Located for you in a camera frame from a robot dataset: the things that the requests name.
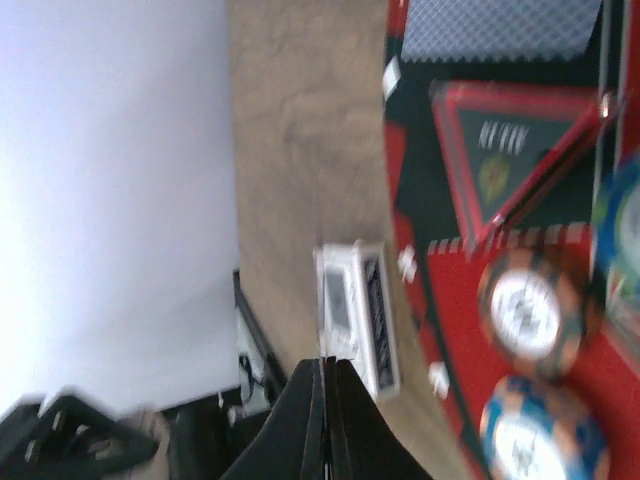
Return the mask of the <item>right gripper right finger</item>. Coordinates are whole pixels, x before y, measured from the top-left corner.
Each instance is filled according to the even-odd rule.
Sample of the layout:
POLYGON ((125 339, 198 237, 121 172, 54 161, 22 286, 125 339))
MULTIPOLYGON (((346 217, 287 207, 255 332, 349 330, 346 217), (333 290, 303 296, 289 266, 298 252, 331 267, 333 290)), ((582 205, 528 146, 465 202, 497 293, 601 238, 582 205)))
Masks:
POLYGON ((330 357, 324 373, 335 479, 431 477, 391 431, 350 361, 330 357))

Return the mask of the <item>teal chip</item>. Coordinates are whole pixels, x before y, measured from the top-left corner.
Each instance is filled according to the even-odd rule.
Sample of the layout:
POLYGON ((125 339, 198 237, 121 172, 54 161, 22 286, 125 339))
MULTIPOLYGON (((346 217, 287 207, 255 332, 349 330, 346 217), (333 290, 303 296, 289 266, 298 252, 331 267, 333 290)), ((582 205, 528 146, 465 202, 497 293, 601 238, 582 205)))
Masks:
POLYGON ((615 307, 639 311, 639 151, 602 182, 592 212, 596 271, 615 307))

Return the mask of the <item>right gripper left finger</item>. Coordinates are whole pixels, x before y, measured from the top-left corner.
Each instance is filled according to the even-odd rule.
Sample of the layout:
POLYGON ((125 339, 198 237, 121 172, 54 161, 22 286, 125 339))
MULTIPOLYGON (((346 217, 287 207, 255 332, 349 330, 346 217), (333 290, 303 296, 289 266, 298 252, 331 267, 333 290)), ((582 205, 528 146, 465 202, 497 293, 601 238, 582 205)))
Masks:
POLYGON ((324 413, 320 363, 316 359, 302 360, 261 430, 223 477, 322 479, 324 413))

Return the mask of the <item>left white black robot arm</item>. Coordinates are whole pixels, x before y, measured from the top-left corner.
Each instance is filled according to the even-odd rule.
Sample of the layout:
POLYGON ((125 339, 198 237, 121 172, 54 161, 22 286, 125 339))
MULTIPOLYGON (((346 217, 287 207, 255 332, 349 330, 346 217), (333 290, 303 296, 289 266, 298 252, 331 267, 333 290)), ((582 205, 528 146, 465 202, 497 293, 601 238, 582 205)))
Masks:
POLYGON ((147 467, 160 442, 73 394, 47 408, 22 400, 1 418, 3 479, 119 479, 147 467))

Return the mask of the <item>blue chip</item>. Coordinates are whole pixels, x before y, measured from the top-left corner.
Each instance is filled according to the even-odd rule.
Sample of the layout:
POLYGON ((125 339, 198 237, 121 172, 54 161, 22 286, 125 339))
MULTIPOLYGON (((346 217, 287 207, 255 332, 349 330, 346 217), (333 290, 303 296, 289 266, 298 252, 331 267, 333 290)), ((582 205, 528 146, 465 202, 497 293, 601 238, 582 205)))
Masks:
POLYGON ((572 390, 507 375, 486 402, 479 437, 495 479, 606 479, 608 441, 572 390))

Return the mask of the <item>red chip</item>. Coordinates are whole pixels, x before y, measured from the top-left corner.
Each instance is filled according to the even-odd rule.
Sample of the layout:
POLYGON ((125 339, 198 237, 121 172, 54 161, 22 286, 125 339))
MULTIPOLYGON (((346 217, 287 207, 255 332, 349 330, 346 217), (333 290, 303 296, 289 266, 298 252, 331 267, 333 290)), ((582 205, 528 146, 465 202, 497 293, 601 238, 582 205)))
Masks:
POLYGON ((545 381, 570 372, 605 320, 586 263, 558 247, 498 255, 480 277, 477 309, 489 345, 518 372, 545 381))

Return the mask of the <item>dealt blue playing card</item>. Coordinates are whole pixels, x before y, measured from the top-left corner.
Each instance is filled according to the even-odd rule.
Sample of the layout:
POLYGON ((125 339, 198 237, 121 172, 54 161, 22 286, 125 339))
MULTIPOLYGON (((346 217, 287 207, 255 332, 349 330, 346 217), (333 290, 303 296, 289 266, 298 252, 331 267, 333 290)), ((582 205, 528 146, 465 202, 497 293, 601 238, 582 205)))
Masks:
POLYGON ((406 62, 571 60, 589 44, 599 1, 411 1, 406 62))

